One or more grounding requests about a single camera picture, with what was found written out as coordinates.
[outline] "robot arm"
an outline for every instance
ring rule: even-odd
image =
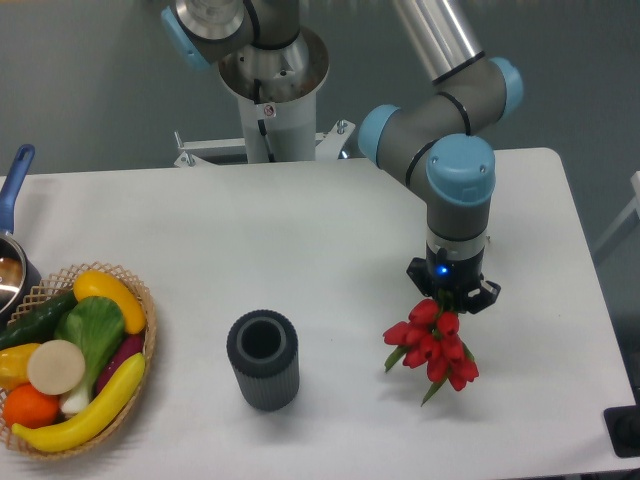
[[[411,112],[392,105],[374,109],[358,143],[428,205],[426,258],[414,259],[408,269],[415,284],[428,296],[448,292],[456,310],[475,313],[496,301],[500,287],[481,273],[495,157],[472,135],[517,107],[522,80],[508,61],[485,57],[454,0],[393,2],[437,93]],[[189,63],[219,62],[239,99],[250,163],[313,158],[315,91],[328,60],[319,38],[301,29],[298,0],[177,0],[163,21]],[[295,105],[304,98],[313,101],[305,113],[312,119],[298,116]],[[278,121],[289,117],[281,136],[260,113],[256,124],[254,104],[265,102],[287,113],[279,110]],[[298,148],[303,141],[304,149]]]
[[[518,71],[487,60],[452,0],[394,0],[437,93],[412,112],[374,109],[359,134],[360,149],[428,206],[427,255],[408,274],[424,295],[448,292],[457,311],[493,304],[500,287],[481,273],[495,157],[473,137],[522,100]]]
[[[218,64],[236,97],[249,163],[313,160],[326,47],[300,26],[298,0],[177,0],[162,20],[197,69]]]

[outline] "pot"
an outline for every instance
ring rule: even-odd
[[[13,212],[18,192],[35,155],[33,145],[22,145],[0,190],[0,331],[22,303],[31,287],[40,282],[40,273],[13,239]]]

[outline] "orange tomato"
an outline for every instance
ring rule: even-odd
[[[2,418],[11,428],[18,423],[28,428],[52,425],[58,416],[58,397],[45,395],[31,384],[13,390],[4,403]]]

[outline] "wicker basket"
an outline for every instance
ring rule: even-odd
[[[136,389],[133,397],[131,397],[131,400],[129,400],[129,402],[125,405],[122,411],[120,411],[113,422],[111,422],[111,424],[109,424],[109,426],[105,428],[98,436],[96,436],[92,440],[89,440],[83,445],[59,453],[45,453],[34,449],[24,440],[13,435],[11,433],[11,429],[7,427],[4,420],[0,416],[0,442],[4,443],[9,450],[15,450],[28,457],[39,460],[60,460],[63,458],[73,457],[80,453],[84,453],[95,447],[96,445],[104,442],[122,425],[125,418],[131,411],[131,408],[136,403],[141,389],[144,387],[156,343],[157,324],[155,307],[153,304],[153,299],[151,298],[151,294],[149,293],[149,289],[144,286],[144,283],[142,283],[142,281],[137,276],[135,276],[128,270],[125,270],[119,265],[114,267],[109,264],[102,264],[97,262],[91,265],[74,265],[70,268],[60,270],[60,272],[56,274],[50,275],[49,278],[41,280],[40,285],[33,287],[31,289],[31,293],[25,296],[22,304],[18,306],[17,310],[11,316],[9,324],[19,322],[21,317],[28,311],[33,309],[36,305],[51,298],[52,296],[70,290],[73,286],[73,282],[78,277],[78,275],[87,270],[100,270],[102,272],[110,273],[111,275],[115,276],[129,288],[129,290],[137,297],[138,301],[142,305],[147,318],[147,326],[144,331],[143,352],[146,360],[146,368],[142,381]],[[8,392],[0,388],[0,411],[2,411],[4,408],[4,402],[7,398],[7,395]]]

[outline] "blue joint cap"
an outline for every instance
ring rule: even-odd
[[[173,15],[170,7],[165,8],[160,14],[162,25],[169,34],[171,43],[178,53],[186,60],[189,66],[195,70],[206,70],[211,65],[200,54],[191,39],[184,33],[178,19]]]
[[[378,145],[380,137],[389,117],[399,110],[395,105],[380,105],[369,112],[363,120],[358,133],[360,151],[373,163],[378,165]]]
[[[462,133],[448,135],[429,151],[427,178],[444,200],[475,207],[491,198],[496,185],[496,157],[481,138]]]
[[[504,83],[507,86],[507,101],[504,105],[504,112],[501,119],[509,115],[522,103],[524,97],[524,84],[522,77],[516,67],[506,58],[492,58],[491,61],[497,65],[504,77]]]

